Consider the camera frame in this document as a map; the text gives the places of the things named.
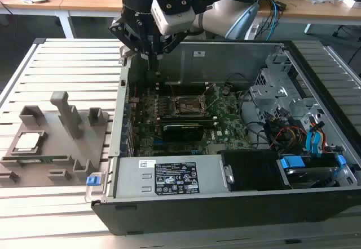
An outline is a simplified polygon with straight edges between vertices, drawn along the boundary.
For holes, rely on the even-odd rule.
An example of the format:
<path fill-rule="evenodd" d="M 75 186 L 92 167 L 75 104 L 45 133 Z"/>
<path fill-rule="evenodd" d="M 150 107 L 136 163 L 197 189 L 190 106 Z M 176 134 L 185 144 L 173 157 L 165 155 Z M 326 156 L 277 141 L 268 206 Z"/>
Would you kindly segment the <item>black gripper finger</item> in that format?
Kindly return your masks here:
<path fill-rule="evenodd" d="M 164 54 L 169 54 L 174 50 L 187 36 L 187 32 L 179 32 L 173 35 L 161 36 L 156 44 L 156 60 L 162 59 Z"/>
<path fill-rule="evenodd" d="M 124 17 L 114 19 L 109 31 L 130 50 L 141 54 L 142 58 L 152 60 L 153 50 L 153 17 L 135 17 L 126 21 Z"/>

